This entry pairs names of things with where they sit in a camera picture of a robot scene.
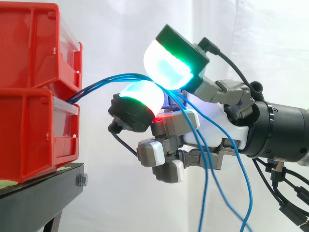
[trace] bolt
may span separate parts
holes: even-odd
[[[76,176],[76,186],[85,187],[88,183],[88,175],[87,174],[77,174]]]

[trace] white backdrop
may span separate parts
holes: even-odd
[[[110,75],[145,73],[143,54],[168,23],[188,40],[208,37],[230,56],[249,81],[264,85],[266,100],[309,108],[309,33],[306,0],[55,0],[76,38],[84,45],[83,86]],[[210,56],[210,79],[238,77]],[[156,181],[107,132],[107,110],[125,84],[110,84],[81,100],[80,160],[89,175],[84,192],[63,211],[60,232],[193,232],[197,230],[204,171],[186,170],[186,180]],[[132,147],[151,137],[122,132]],[[299,231],[279,210],[252,161],[242,156],[253,188],[249,223],[256,232]],[[288,164],[304,176],[309,170]],[[216,172],[231,203],[244,216],[248,193],[235,157]],[[299,203],[294,192],[282,192]],[[224,205],[210,179],[204,231],[239,231],[241,223]]]

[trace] white translucent cap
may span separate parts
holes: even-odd
[[[145,52],[144,67],[154,82],[168,90],[179,89],[193,78],[191,68],[174,57],[157,40]]]
[[[163,91],[153,82],[137,81],[127,86],[120,97],[134,98],[146,105],[154,115],[157,115],[164,103]]]

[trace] red plastic drawer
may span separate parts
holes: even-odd
[[[0,109],[0,180],[22,183],[78,159],[78,105],[48,89],[0,88]]]
[[[0,1],[0,87],[47,88],[66,100],[82,87],[82,45],[53,3]]]

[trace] blue wire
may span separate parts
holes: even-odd
[[[138,73],[127,73],[127,74],[121,74],[121,75],[116,75],[116,76],[112,76],[109,78],[105,78],[97,83],[94,83],[90,86],[88,86],[87,88],[81,90],[80,92],[78,92],[77,94],[75,94],[74,96],[72,96],[70,99],[68,99],[67,101],[71,104],[76,103],[80,98],[84,97],[85,95],[89,94],[90,92],[108,84],[111,82],[124,82],[124,81],[139,81],[139,80],[149,80],[151,81],[151,79],[147,76],[144,76],[142,74],[138,74]],[[165,93],[167,93],[167,95],[169,95],[180,107],[183,115],[185,116],[186,120],[189,123],[189,126],[194,134],[194,137],[197,141],[197,145],[201,151],[202,157],[203,157],[203,161],[204,161],[204,166],[205,166],[205,173],[206,173],[206,178],[205,178],[205,187],[204,187],[204,194],[203,194],[203,202],[202,202],[202,209],[201,209],[201,217],[200,217],[200,222],[199,222],[199,232],[201,232],[201,228],[202,228],[202,220],[203,220],[203,215],[204,215],[204,209],[205,209],[205,204],[206,204],[206,193],[207,193],[207,184],[208,184],[208,166],[207,166],[207,160],[206,160],[206,156],[204,153],[204,150],[202,148],[202,145],[200,144],[199,138],[197,136],[197,132],[199,134],[199,136],[201,137],[202,141],[204,142],[204,145],[206,147],[206,149],[208,150],[208,157],[211,158],[210,156],[210,151],[207,147],[206,141],[203,138],[202,134],[197,130],[195,131],[194,126],[192,125],[188,115],[186,114],[185,107],[184,105],[179,101],[179,99],[169,90],[164,89],[163,87],[161,87],[160,85],[158,85]]]
[[[204,153],[204,149],[202,148],[202,145],[199,141],[199,138],[197,136],[197,131],[195,130],[194,126],[192,125],[192,122],[190,120],[190,118],[188,117],[187,113],[185,112],[185,106],[181,103],[181,101],[173,94],[173,92],[164,89],[163,87],[161,87],[160,85],[157,84],[157,86],[159,86],[168,96],[170,96],[179,106],[181,112],[183,113],[184,117],[186,118],[187,122],[189,123],[189,126],[194,134],[194,137],[197,141],[197,145],[198,148],[202,154],[203,157],[203,162],[204,162],[204,166],[205,166],[205,186],[204,186],[204,193],[203,193],[203,200],[202,200],[202,208],[201,208],[201,214],[200,214],[200,219],[199,219],[199,225],[198,225],[198,232],[202,231],[202,224],[203,224],[203,218],[204,218],[204,211],[205,211],[205,205],[206,205],[206,195],[207,195],[207,185],[208,185],[208,165],[207,165],[207,159],[206,159],[206,155]]]
[[[227,137],[228,139],[230,140],[230,142],[232,143],[233,145],[233,148],[235,150],[235,153],[236,153],[236,156],[237,156],[237,159],[238,159],[238,162],[240,164],[240,167],[242,169],[242,172],[244,174],[244,177],[246,179],[246,182],[247,182],[247,187],[248,187],[248,192],[249,192],[249,208],[248,208],[248,211],[247,211],[247,214],[246,214],[246,217],[245,219],[242,219],[242,217],[235,211],[235,209],[230,205],[230,203],[228,202],[227,198],[225,197],[221,187],[220,187],[220,184],[214,174],[214,171],[213,171],[213,165],[212,165],[212,161],[211,161],[211,156],[209,155],[209,160],[210,160],[210,166],[211,166],[211,173],[213,175],[213,178],[218,186],[218,189],[223,197],[223,200],[225,202],[225,204],[228,206],[228,208],[241,220],[243,220],[243,223],[242,223],[242,226],[241,226],[241,229],[240,231],[242,232],[244,230],[244,227],[246,226],[247,224],[247,221],[248,221],[248,218],[250,216],[250,213],[252,211],[252,206],[253,206],[253,197],[252,197],[252,190],[251,190],[251,185],[250,185],[250,182],[249,182],[249,178],[248,178],[248,175],[246,173],[246,170],[242,164],[242,161],[241,161],[241,158],[240,158],[240,155],[239,155],[239,152],[238,152],[238,149],[236,147],[236,144],[234,142],[234,140],[231,138],[231,136],[220,126],[218,125],[216,122],[214,122],[211,118],[207,117],[206,115],[204,115],[196,106],[194,106],[187,98],[185,98],[183,95],[177,93],[177,92],[174,92],[178,97],[180,97],[181,99],[183,99],[185,102],[187,102],[190,106],[192,106],[193,109],[195,109],[203,118],[207,119],[209,122],[211,122],[213,125],[215,125],[217,128],[219,128]]]
[[[72,97],[70,97],[67,102],[70,102],[72,101],[73,99],[75,99],[77,96],[79,96],[80,94],[82,94],[83,92],[85,91],[88,91],[90,90],[91,88],[101,84],[102,82],[105,82],[105,81],[109,81],[109,80],[112,80],[112,79],[115,79],[115,78],[124,78],[124,77],[127,77],[127,78],[134,78],[134,79],[139,79],[139,80],[148,80],[148,81],[152,81],[148,76],[145,76],[145,75],[142,75],[142,74],[139,74],[139,73],[125,73],[125,74],[119,74],[119,75],[115,75],[115,76],[110,76],[110,77],[107,77],[103,80],[100,80],[84,89],[82,89],[81,91],[79,91],[78,93],[74,94]]]
[[[178,92],[176,92],[176,91],[174,91],[174,93],[176,93],[176,95],[177,96],[181,96],[181,98],[183,99],[183,100],[185,100],[185,102],[187,102],[187,103],[189,103],[190,105],[193,105],[188,99],[186,99],[185,97],[183,97],[181,94],[179,94]],[[203,137],[203,135],[201,134],[201,132],[200,132],[200,130],[197,130],[197,133],[198,133],[198,135],[200,136],[200,138],[202,139],[202,141],[203,141],[203,143],[204,143],[204,146],[205,146],[205,148],[206,148],[206,151],[207,151],[207,155],[208,155],[208,160],[209,160],[209,163],[210,163],[210,166],[211,166],[211,173],[212,173],[212,176],[213,176],[213,178],[214,178],[214,180],[215,180],[215,182],[216,182],[216,185],[217,185],[217,187],[218,187],[218,189],[219,189],[219,191],[220,191],[220,194],[222,195],[222,198],[224,199],[224,202],[225,202],[225,204],[228,206],[228,208],[240,219],[240,220],[244,220],[240,215],[239,215],[239,213],[237,213],[237,211],[231,206],[231,204],[229,203],[229,201],[227,200],[227,198],[226,198],[226,196],[225,196],[225,194],[224,194],[224,192],[223,192],[223,190],[222,190],[222,188],[221,188],[221,186],[220,186],[220,183],[219,183],[219,181],[218,181],[218,179],[217,179],[217,177],[216,177],[216,175],[215,175],[215,173],[214,173],[214,168],[213,168],[213,163],[212,163],[212,157],[211,157],[211,152],[210,152],[210,150],[209,150],[209,147],[207,146],[207,143],[206,143],[206,140],[205,140],[205,138]],[[252,229],[250,228],[250,226],[247,224],[246,225],[247,226],[247,228],[248,228],[248,230],[250,231],[250,232],[252,232]]]

